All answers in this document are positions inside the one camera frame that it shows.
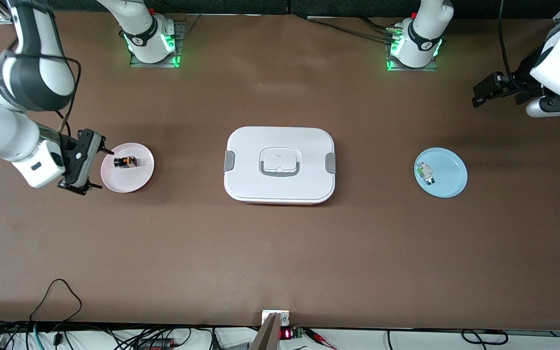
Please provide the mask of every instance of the small white box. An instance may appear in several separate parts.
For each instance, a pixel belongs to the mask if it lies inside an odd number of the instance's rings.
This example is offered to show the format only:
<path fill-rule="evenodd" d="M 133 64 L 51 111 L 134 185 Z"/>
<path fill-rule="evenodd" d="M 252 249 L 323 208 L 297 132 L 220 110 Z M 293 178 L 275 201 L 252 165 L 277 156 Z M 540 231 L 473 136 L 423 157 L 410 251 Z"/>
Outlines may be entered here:
<path fill-rule="evenodd" d="M 322 129 L 244 126 L 228 138 L 224 188 L 237 201 L 321 203 L 335 181 L 334 141 Z"/>

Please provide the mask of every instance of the brown table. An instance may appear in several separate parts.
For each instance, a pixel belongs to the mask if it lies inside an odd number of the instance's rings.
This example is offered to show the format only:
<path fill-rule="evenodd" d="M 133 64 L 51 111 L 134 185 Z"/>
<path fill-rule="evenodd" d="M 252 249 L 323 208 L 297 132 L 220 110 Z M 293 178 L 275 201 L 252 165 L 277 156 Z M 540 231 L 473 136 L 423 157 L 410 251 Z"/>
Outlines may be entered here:
<path fill-rule="evenodd" d="M 495 20 L 454 20 L 436 73 L 386 71 L 381 44 L 295 16 L 205 16 L 179 69 L 129 68 L 109 14 L 57 22 L 84 65 L 73 130 L 147 144 L 158 169 L 138 193 L 81 197 L 32 189 L 0 160 L 0 319 L 27 319 L 63 277 L 80 321 L 247 325 L 286 308 L 307 326 L 560 330 L 560 118 L 513 98 L 473 109 L 473 86 L 503 69 Z M 513 66 L 550 27 L 505 21 Z M 13 38 L 2 26 L 0 49 Z M 231 199 L 224 150 L 245 125 L 328 131 L 333 196 Z M 465 161 L 461 195 L 418 188 L 413 161 L 433 146 Z M 39 319 L 75 308 L 62 286 L 47 304 Z"/>

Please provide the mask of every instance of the wire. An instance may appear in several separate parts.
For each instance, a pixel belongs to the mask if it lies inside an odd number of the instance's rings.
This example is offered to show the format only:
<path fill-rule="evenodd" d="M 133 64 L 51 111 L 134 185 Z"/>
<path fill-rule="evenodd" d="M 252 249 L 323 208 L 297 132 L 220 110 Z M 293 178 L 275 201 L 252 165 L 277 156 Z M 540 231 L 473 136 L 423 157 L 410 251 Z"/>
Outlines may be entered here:
<path fill-rule="evenodd" d="M 505 64 L 505 71 L 507 72 L 507 78 L 513 83 L 520 91 L 533 92 L 531 89 L 523 88 L 515 81 L 513 73 L 511 73 L 511 67 L 509 66 L 509 60 L 507 59 L 507 49 L 505 47 L 505 40 L 503 38 L 503 7 L 505 5 L 505 0 L 500 0 L 500 9 L 498 10 L 498 41 L 500 42 L 500 53 L 503 56 L 503 64 Z"/>
<path fill-rule="evenodd" d="M 38 330 L 36 330 L 37 324 L 34 323 L 34 338 L 36 339 L 36 343 L 38 343 L 38 347 L 40 350 L 45 350 L 45 347 L 42 345 L 42 341 L 40 341 L 40 337 L 38 337 Z"/>
<path fill-rule="evenodd" d="M 64 323 L 66 321 L 69 321 L 69 319 L 71 319 L 72 317 L 75 317 L 75 315 L 77 315 L 82 310 L 82 308 L 84 307 L 84 303 L 82 303 L 82 300 L 79 298 L 79 296 L 77 294 L 75 294 L 75 292 L 73 292 L 72 288 L 69 285 L 69 282 L 66 282 L 65 279 L 54 279 L 53 281 L 51 281 L 51 284 L 49 284 L 49 287 L 47 288 L 47 292 L 45 292 L 45 295 L 44 295 L 44 297 L 42 297 L 42 300 L 40 301 L 40 303 L 38 303 L 38 305 L 34 308 L 32 313 L 29 314 L 29 321 L 30 322 L 34 321 L 34 313 L 36 313 L 36 311 L 42 306 L 42 303 L 45 302 L 45 299 L 47 299 L 47 297 L 49 296 L 49 291 L 51 290 L 51 287 L 53 287 L 53 285 L 57 281 L 60 281 L 60 282 L 64 283 L 66 285 L 66 288 L 69 289 L 70 294 L 72 294 L 73 297 L 75 297 L 75 299 L 77 299 L 77 301 L 79 302 L 79 308 L 77 309 L 77 311 L 75 311 L 69 317 L 66 317 L 64 319 L 64 321 L 62 321 L 60 323 Z"/>
<path fill-rule="evenodd" d="M 393 350 L 393 344 L 390 341 L 390 331 L 386 331 L 386 338 L 388 340 L 388 350 Z"/>
<path fill-rule="evenodd" d="M 391 42 L 392 41 L 390 38 L 380 37 L 380 36 L 377 36 L 377 35 L 371 35 L 371 34 L 362 33 L 362 32 L 359 32 L 359 31 L 354 31 L 352 29 L 347 29 L 347 28 L 344 28 L 344 27 L 334 26 L 333 24 L 320 22 L 319 20 L 309 19 L 308 21 L 316 23 L 316 24 L 321 24 L 322 26 L 334 28 L 334 29 L 336 29 L 338 31 L 341 31 L 343 33 L 355 35 L 357 37 L 362 37 L 362 38 L 365 38 L 366 40 L 371 40 L 371 41 L 380 42 L 380 43 L 381 42 L 385 43 L 385 42 Z"/>
<path fill-rule="evenodd" d="M 379 24 L 373 22 L 372 20 L 370 20 L 367 16 L 364 16 L 362 14 L 356 14 L 355 16 L 353 16 L 355 18 L 360 18 L 362 20 L 362 22 L 366 23 L 369 25 L 369 27 L 372 27 L 373 29 L 381 29 L 382 31 L 385 31 L 386 28 L 393 26 L 393 24 L 389 24 L 387 26 L 380 26 Z"/>
<path fill-rule="evenodd" d="M 177 7 L 177 6 L 172 6 L 170 4 L 168 4 L 167 2 L 165 2 L 164 0 L 155 0 L 156 2 L 167 6 L 171 9 L 173 9 L 173 11 L 176 11 L 177 13 L 182 13 L 183 11 L 185 11 L 186 13 L 196 13 L 196 11 L 194 11 L 193 9 L 187 9 L 185 7 Z"/>
<path fill-rule="evenodd" d="M 475 337 L 476 337 L 476 341 L 470 340 L 468 338 L 466 338 L 466 333 L 472 333 Z M 504 341 L 484 341 L 476 332 L 474 332 L 473 330 L 462 330 L 462 338 L 467 341 L 467 343 L 471 343 L 471 344 L 475 344 L 475 345 L 481 345 L 483 347 L 484 350 L 487 350 L 487 346 L 486 345 L 505 345 L 508 341 L 509 341 L 509 335 L 506 332 L 502 332 L 500 331 L 500 334 L 505 336 L 505 340 Z"/>
<path fill-rule="evenodd" d="M 191 23 L 189 26 L 187 26 L 187 28 L 185 28 L 185 32 L 183 33 L 183 38 L 187 35 L 187 33 L 189 33 L 189 31 L 191 31 L 191 29 L 193 29 L 193 27 L 196 25 L 196 23 L 201 17 L 202 17 L 202 13 L 199 13 L 198 17 L 196 17 L 196 19 L 193 20 L 193 23 Z"/>
<path fill-rule="evenodd" d="M 60 111 L 55 111 L 57 113 L 58 116 L 60 116 L 60 118 L 62 118 L 62 120 L 64 120 L 64 115 L 62 115 L 62 113 Z M 66 133 L 69 135 L 70 137 L 70 125 L 69 125 L 69 121 L 66 121 Z"/>
<path fill-rule="evenodd" d="M 199 331 L 207 331 L 209 332 L 209 334 L 211 334 L 211 344 L 209 344 L 209 350 L 211 350 L 211 348 L 213 348 L 213 332 L 209 331 L 209 330 L 205 330 L 204 328 L 196 328 L 196 330 Z"/>
<path fill-rule="evenodd" d="M 66 331 L 64 331 L 63 333 L 64 333 L 64 338 L 66 339 L 66 343 L 69 345 L 70 350 L 75 350 L 75 348 L 73 348 L 73 344 L 71 344 L 69 341 L 69 334 L 66 333 Z"/>

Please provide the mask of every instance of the black wire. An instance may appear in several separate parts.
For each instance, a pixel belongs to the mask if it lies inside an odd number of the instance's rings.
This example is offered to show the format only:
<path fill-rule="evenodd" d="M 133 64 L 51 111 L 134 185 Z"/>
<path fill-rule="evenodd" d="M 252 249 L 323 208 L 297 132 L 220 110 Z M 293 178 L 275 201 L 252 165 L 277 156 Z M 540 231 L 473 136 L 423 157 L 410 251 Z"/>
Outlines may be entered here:
<path fill-rule="evenodd" d="M 71 344 L 69 341 L 69 334 L 66 333 L 66 331 L 64 331 L 63 333 L 64 333 L 64 338 L 66 339 L 66 343 L 69 345 L 70 350 L 75 350 L 75 348 L 73 348 L 73 344 Z"/>
<path fill-rule="evenodd" d="M 513 86 L 515 86 L 520 91 L 533 92 L 533 90 L 531 89 L 527 89 L 519 86 L 518 83 L 515 81 L 515 77 L 513 76 L 513 73 L 511 73 L 511 67 L 509 66 L 509 60 L 507 59 L 507 49 L 505 47 L 505 40 L 503 38 L 504 5 L 505 5 L 505 0 L 500 0 L 500 9 L 498 10 L 498 41 L 500 42 L 500 53 L 502 53 L 503 56 L 503 64 L 505 64 L 505 71 L 507 72 L 507 78 L 509 78 L 509 81 L 513 83 Z"/>
<path fill-rule="evenodd" d="M 42 300 L 40 301 L 40 303 L 34 308 L 34 310 L 32 311 L 31 314 L 29 314 L 29 321 L 33 322 L 34 321 L 34 313 L 36 313 L 36 311 L 42 306 L 42 303 L 45 302 L 45 299 L 47 299 L 47 296 L 49 296 L 49 291 L 51 290 L 51 287 L 53 287 L 53 284 L 55 284 L 55 282 L 60 281 L 62 283 L 64 283 L 66 285 L 66 288 L 69 289 L 70 294 L 73 295 L 73 297 L 75 297 L 75 299 L 77 299 L 77 301 L 79 302 L 79 308 L 77 309 L 77 311 L 75 311 L 73 314 L 71 314 L 69 317 L 66 317 L 64 319 L 64 321 L 60 322 L 60 323 L 64 323 L 66 321 L 69 321 L 69 319 L 71 319 L 72 317 L 74 317 L 75 315 L 77 315 L 82 308 L 84 307 L 84 303 L 82 303 L 82 300 L 79 298 L 79 296 L 77 294 L 75 294 L 75 292 L 73 292 L 72 288 L 69 286 L 69 283 L 66 282 L 65 279 L 54 279 L 53 281 L 51 281 L 51 283 L 49 284 L 49 287 L 47 288 L 47 292 L 45 292 L 44 297 L 42 297 Z"/>
<path fill-rule="evenodd" d="M 209 330 L 205 330 L 204 328 L 196 328 L 196 330 L 207 331 L 207 332 L 209 332 L 209 334 L 211 334 L 211 344 L 209 344 L 209 350 L 211 350 L 211 348 L 213 348 L 213 332 L 211 332 Z"/>
<path fill-rule="evenodd" d="M 62 113 L 60 113 L 60 111 L 55 111 L 57 113 L 58 116 L 60 116 L 60 118 L 62 120 L 64 120 L 64 115 L 62 115 Z M 69 134 L 70 137 L 70 125 L 69 125 L 69 121 L 66 121 L 66 133 Z"/>
<path fill-rule="evenodd" d="M 364 15 L 362 15 L 362 14 L 356 14 L 356 15 L 353 16 L 353 17 L 355 17 L 355 18 L 360 18 L 360 19 L 362 20 L 362 22 L 368 24 L 369 27 L 373 27 L 373 28 L 375 28 L 375 29 L 382 29 L 382 31 L 385 31 L 386 28 L 392 26 L 392 24 L 389 25 L 389 26 L 380 26 L 379 24 L 373 22 L 373 21 L 370 20 L 367 16 L 364 16 Z"/>
<path fill-rule="evenodd" d="M 393 350 L 393 344 L 390 342 L 390 331 L 386 331 L 386 338 L 388 340 L 388 350 Z"/>
<path fill-rule="evenodd" d="M 476 341 L 470 340 L 468 338 L 466 338 L 465 334 L 466 333 L 472 333 L 475 337 L 476 337 Z M 484 350 L 487 350 L 487 346 L 486 345 L 505 345 L 508 341 L 509 341 L 509 335 L 505 332 L 500 332 L 499 334 L 502 334 L 505 336 L 505 340 L 504 341 L 484 341 L 476 332 L 474 332 L 473 330 L 462 330 L 462 338 L 467 341 L 467 343 L 471 343 L 471 344 L 475 344 L 475 345 L 481 345 L 483 347 Z"/>
<path fill-rule="evenodd" d="M 334 26 L 333 24 L 320 22 L 319 20 L 309 19 L 308 21 L 316 23 L 316 24 L 321 24 L 322 26 L 327 26 L 327 27 L 330 27 L 330 28 L 334 28 L 334 29 L 336 29 L 338 31 L 341 31 L 343 33 L 355 35 L 357 37 L 362 37 L 362 38 L 365 38 L 366 40 L 371 40 L 371 41 L 380 42 L 380 43 L 381 42 L 391 42 L 391 39 L 386 38 L 386 37 L 379 37 L 377 35 L 371 35 L 371 34 L 362 33 L 362 32 L 359 32 L 359 31 L 354 31 L 352 29 L 347 29 L 347 28 L 344 28 L 344 27 Z"/>
<path fill-rule="evenodd" d="M 176 11 L 177 13 L 182 13 L 183 11 L 185 11 L 187 13 L 195 13 L 196 12 L 193 9 L 187 9 L 185 7 L 172 6 L 172 5 L 168 4 L 167 2 L 165 2 L 164 0 L 155 0 L 155 1 L 164 5 L 164 6 L 167 6 L 171 9 L 173 9 L 173 11 Z"/>

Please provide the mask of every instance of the cable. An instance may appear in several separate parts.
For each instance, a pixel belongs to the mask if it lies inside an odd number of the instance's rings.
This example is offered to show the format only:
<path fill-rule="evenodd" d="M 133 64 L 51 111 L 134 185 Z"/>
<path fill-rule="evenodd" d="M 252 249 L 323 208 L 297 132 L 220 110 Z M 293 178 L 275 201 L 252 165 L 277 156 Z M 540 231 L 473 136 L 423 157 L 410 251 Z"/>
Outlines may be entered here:
<path fill-rule="evenodd" d="M 476 337 L 476 341 L 470 340 L 468 338 L 466 338 L 465 334 L 466 333 L 472 333 L 475 337 Z M 473 330 L 462 330 L 462 338 L 467 341 L 467 343 L 471 343 L 471 344 L 475 344 L 475 345 L 481 345 L 483 347 L 483 350 L 487 350 L 487 346 L 486 345 L 505 345 L 508 341 L 509 341 L 509 335 L 506 332 L 502 332 L 500 331 L 500 334 L 505 336 L 505 340 L 504 341 L 484 341 L 476 332 L 474 332 Z"/>
<path fill-rule="evenodd" d="M 338 348 L 336 348 L 329 341 L 327 341 L 324 337 L 322 337 L 320 334 L 314 332 L 310 328 L 302 328 L 302 330 L 304 330 L 304 334 L 306 334 L 306 336 L 309 337 L 310 339 L 312 339 L 315 343 L 317 343 L 319 345 L 323 345 L 323 346 L 328 347 L 328 348 L 333 349 L 333 350 L 338 350 Z"/>
<path fill-rule="evenodd" d="M 158 2 L 158 3 L 160 3 L 160 4 L 162 4 L 162 5 L 164 5 L 164 6 L 167 6 L 167 7 L 171 8 L 171 9 L 173 9 L 173 10 L 176 11 L 177 13 L 182 13 L 183 10 L 184 10 L 186 13 L 196 13 L 196 11 L 194 11 L 193 9 L 186 9 L 185 7 L 176 7 L 176 6 L 172 6 L 172 5 L 168 4 L 167 2 L 165 2 L 164 0 L 155 0 L 155 1 Z"/>
<path fill-rule="evenodd" d="M 38 330 L 36 330 L 37 324 L 34 323 L 34 338 L 36 339 L 36 343 L 38 343 L 38 347 L 40 350 L 45 350 L 45 347 L 42 345 L 42 341 L 40 341 L 40 337 L 38 337 Z"/>
<path fill-rule="evenodd" d="M 393 344 L 390 342 L 390 331 L 386 331 L 386 338 L 388 340 L 388 350 L 393 350 Z"/>
<path fill-rule="evenodd" d="M 69 289 L 70 294 L 72 294 L 73 297 L 75 297 L 75 299 L 77 299 L 77 301 L 79 302 L 79 308 L 77 309 L 77 311 L 75 311 L 69 317 L 66 317 L 64 319 L 64 321 L 62 321 L 60 323 L 64 323 L 66 321 L 69 321 L 69 319 L 71 319 L 72 317 L 75 317 L 75 315 L 77 315 L 82 310 L 82 308 L 84 307 L 84 303 L 82 303 L 82 300 L 79 298 L 79 296 L 77 294 L 75 294 L 75 292 L 73 292 L 72 288 L 69 286 L 69 282 L 66 282 L 65 279 L 54 279 L 49 284 L 49 287 L 47 288 L 47 292 L 45 292 L 45 295 L 44 295 L 44 297 L 42 297 L 42 300 L 40 301 L 40 303 L 38 303 L 38 305 L 34 308 L 32 313 L 29 314 L 29 321 L 30 322 L 34 321 L 34 313 L 36 313 L 36 311 L 42 306 L 42 303 L 45 302 L 45 299 L 47 299 L 47 296 L 49 296 L 49 291 L 51 290 L 51 287 L 53 287 L 53 284 L 55 284 L 55 282 L 57 282 L 57 281 L 60 281 L 60 282 L 64 283 L 66 285 L 66 288 Z"/>
<path fill-rule="evenodd" d="M 330 28 L 334 28 L 338 31 L 341 31 L 343 33 L 347 33 L 347 34 L 351 34 L 351 35 L 355 35 L 357 37 L 362 37 L 365 38 L 366 40 L 371 40 L 371 41 L 375 41 L 375 42 L 391 42 L 392 40 L 390 38 L 386 38 L 386 37 L 380 37 L 377 35 L 371 35 L 371 34 L 367 34 L 367 33 L 362 33 L 359 31 L 354 31 L 352 29 L 347 29 L 344 27 L 338 27 L 338 26 L 334 26 L 333 24 L 329 24 L 329 23 L 325 23 L 325 22 L 320 22 L 319 20 L 314 20 L 314 19 L 309 19 L 309 22 L 313 22 L 316 24 L 321 24 L 322 26 L 327 26 Z"/>
<path fill-rule="evenodd" d="M 202 13 L 199 13 L 198 17 L 196 17 L 196 19 L 194 19 L 193 22 L 189 26 L 187 26 L 187 28 L 185 28 L 185 32 L 183 33 L 183 38 L 187 35 L 187 33 L 189 33 L 189 31 L 191 31 L 191 29 L 193 29 L 193 27 L 196 25 L 196 23 L 201 17 L 202 17 Z"/>
<path fill-rule="evenodd" d="M 372 20 L 370 20 L 367 16 L 364 16 L 362 14 L 356 14 L 355 16 L 353 16 L 355 18 L 360 18 L 362 20 L 362 22 L 366 23 L 369 25 L 369 27 L 372 27 L 374 29 L 382 29 L 382 31 L 385 31 L 386 28 L 393 26 L 393 24 L 389 24 L 388 26 L 380 26 L 379 24 L 373 22 Z"/>
<path fill-rule="evenodd" d="M 64 120 L 64 115 L 62 115 L 62 113 L 60 113 L 60 111 L 55 111 L 55 112 L 57 113 L 58 116 L 60 116 L 60 118 L 62 118 L 62 120 Z M 68 121 L 66 121 L 66 133 L 70 137 L 70 125 L 69 125 Z"/>
<path fill-rule="evenodd" d="M 217 337 L 215 336 L 215 334 L 213 334 L 213 332 L 209 331 L 209 330 L 205 330 L 204 328 L 196 328 L 196 330 L 199 331 L 207 331 L 209 332 L 209 334 L 211 334 L 211 344 L 209 344 L 209 350 L 211 350 L 213 348 L 213 344 L 214 344 L 214 340 L 217 341 Z"/>
<path fill-rule="evenodd" d="M 75 350 L 75 348 L 73 348 L 73 344 L 71 344 L 69 341 L 69 334 L 66 333 L 66 331 L 64 331 L 63 333 L 64 333 L 64 338 L 66 339 L 66 343 L 69 345 L 70 350 Z"/>
<path fill-rule="evenodd" d="M 505 0 L 500 0 L 500 9 L 498 10 L 498 41 L 500 42 L 500 53 L 503 56 L 503 63 L 505 64 L 505 71 L 507 73 L 507 78 L 509 81 L 513 83 L 520 91 L 524 92 L 533 92 L 531 89 L 523 88 L 518 85 L 515 81 L 515 77 L 513 77 L 513 73 L 511 73 L 511 67 L 509 66 L 509 60 L 507 59 L 507 49 L 505 47 L 505 40 L 503 38 L 503 7 L 505 5 Z"/>

